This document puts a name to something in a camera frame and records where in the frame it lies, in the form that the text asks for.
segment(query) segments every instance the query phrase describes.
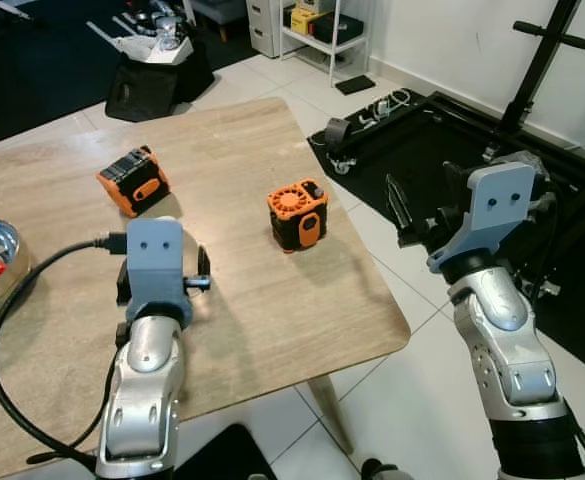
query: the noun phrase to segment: shelf unit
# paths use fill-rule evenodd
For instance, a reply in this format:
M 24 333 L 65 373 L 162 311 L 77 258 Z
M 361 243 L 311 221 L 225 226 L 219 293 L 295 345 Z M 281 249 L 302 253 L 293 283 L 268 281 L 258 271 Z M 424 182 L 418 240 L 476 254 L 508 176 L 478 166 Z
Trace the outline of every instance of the shelf unit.
M 364 72 L 366 73 L 368 70 L 368 59 L 370 57 L 369 48 L 370 48 L 370 39 L 369 39 L 369 32 L 370 32 L 370 22 L 372 21 L 372 1 L 373 0 L 358 0 L 364 1 L 368 4 L 367 6 L 367 19 L 364 21 L 363 25 L 363 33 L 358 37 L 355 37 L 347 42 L 343 42 L 341 44 L 337 44 L 337 34 L 338 28 L 332 29 L 332 43 L 325 43 L 316 38 L 312 37 L 311 35 L 303 35 L 301 33 L 297 33 L 292 31 L 290 28 L 285 27 L 283 25 L 283 8 L 289 5 L 289 2 L 285 0 L 279 0 L 279 21 L 280 21 L 280 41 L 279 45 L 283 45 L 283 36 L 286 35 L 288 37 L 294 38 L 299 40 L 300 42 L 308 45 L 312 48 L 315 48 L 330 57 L 330 69 L 328 74 L 328 81 L 330 82 L 330 86 L 334 86 L 333 79 L 334 79 L 334 69 L 336 66 L 336 56 L 339 53 L 342 53 L 350 48 L 357 47 L 359 45 L 365 46 L 365 61 L 364 61 Z M 334 10 L 334 25 L 339 25 L 339 20 L 341 16 L 341 3 L 342 0 L 336 0 L 336 6 Z M 284 57 L 284 53 L 281 48 L 279 48 L 279 60 L 283 61 L 286 57 Z

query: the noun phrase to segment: white baseboard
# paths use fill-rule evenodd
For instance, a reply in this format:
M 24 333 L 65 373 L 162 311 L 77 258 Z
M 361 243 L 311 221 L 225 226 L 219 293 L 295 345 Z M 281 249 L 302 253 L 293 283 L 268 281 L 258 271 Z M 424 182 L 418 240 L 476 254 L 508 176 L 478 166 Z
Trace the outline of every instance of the white baseboard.
M 501 117 L 501 115 L 503 115 L 502 110 L 498 110 L 490 105 L 481 103 L 475 98 L 461 95 L 458 92 L 449 90 L 441 85 L 437 85 L 436 83 L 433 83 L 423 77 L 419 77 L 413 73 L 398 69 L 392 65 L 388 65 L 378 58 L 370 57 L 368 70 L 375 75 L 379 75 L 380 77 L 386 78 L 394 83 L 398 83 L 402 87 L 410 88 L 422 95 L 430 95 L 435 91 L 439 91 L 484 113 L 487 113 L 488 115 L 492 115 L 494 117 Z M 550 132 L 538 125 L 526 123 L 524 130 L 561 148 L 569 148 L 574 146 L 574 144 L 567 139 L 562 138 L 556 133 Z M 577 148 L 574 150 L 574 153 L 580 157 L 585 158 L 585 148 Z

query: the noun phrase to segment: black floor mat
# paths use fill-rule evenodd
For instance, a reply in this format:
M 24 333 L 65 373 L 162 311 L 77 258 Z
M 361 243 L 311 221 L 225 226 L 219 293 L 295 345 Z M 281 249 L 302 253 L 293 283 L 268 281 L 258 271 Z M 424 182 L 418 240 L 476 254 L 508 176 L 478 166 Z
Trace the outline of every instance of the black floor mat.
M 468 168 L 482 164 L 486 141 L 478 136 L 459 134 L 446 122 L 434 123 L 417 118 L 399 129 L 386 129 L 373 142 L 356 147 L 355 156 L 364 159 L 362 167 L 349 175 L 334 172 L 326 158 L 322 134 L 308 138 L 325 173 L 378 213 L 391 220 L 385 204 L 385 176 L 400 179 L 412 211 L 417 217 L 433 216 L 439 206 L 452 198 L 441 165 L 451 161 Z M 347 117 L 356 121 L 357 115 Z M 559 259 L 549 280 L 562 287 L 558 297 L 544 296 L 537 304 L 537 326 L 546 335 L 585 363 L 585 235 Z
M 230 425 L 174 472 L 174 480 L 248 480 L 252 474 L 276 480 L 250 432 Z
M 0 140 L 105 100 L 119 53 L 90 30 L 126 35 L 112 22 L 121 0 L 38 0 L 20 8 L 41 25 L 0 13 Z M 199 26 L 212 70 L 257 52 L 245 22 L 229 26 L 223 43 L 215 26 Z

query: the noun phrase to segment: white wall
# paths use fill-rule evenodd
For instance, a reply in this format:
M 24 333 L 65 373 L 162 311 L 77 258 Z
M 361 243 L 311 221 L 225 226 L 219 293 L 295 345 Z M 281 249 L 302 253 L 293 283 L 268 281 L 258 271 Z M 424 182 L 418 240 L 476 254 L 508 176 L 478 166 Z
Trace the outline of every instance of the white wall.
M 372 57 L 497 110 L 514 97 L 556 0 L 371 0 Z M 569 33 L 585 37 L 585 0 Z M 585 51 L 559 47 L 527 121 L 585 144 Z

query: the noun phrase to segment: orange and black battery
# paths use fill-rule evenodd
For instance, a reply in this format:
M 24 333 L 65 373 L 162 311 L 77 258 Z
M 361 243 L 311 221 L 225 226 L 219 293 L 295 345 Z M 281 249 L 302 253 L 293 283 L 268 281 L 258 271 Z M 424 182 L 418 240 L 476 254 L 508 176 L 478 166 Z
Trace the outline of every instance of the orange and black battery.
M 163 170 L 147 145 L 132 150 L 96 178 L 123 212 L 136 217 L 170 193 Z
M 268 195 L 272 233 L 286 253 L 311 247 L 327 231 L 328 194 L 311 179 Z

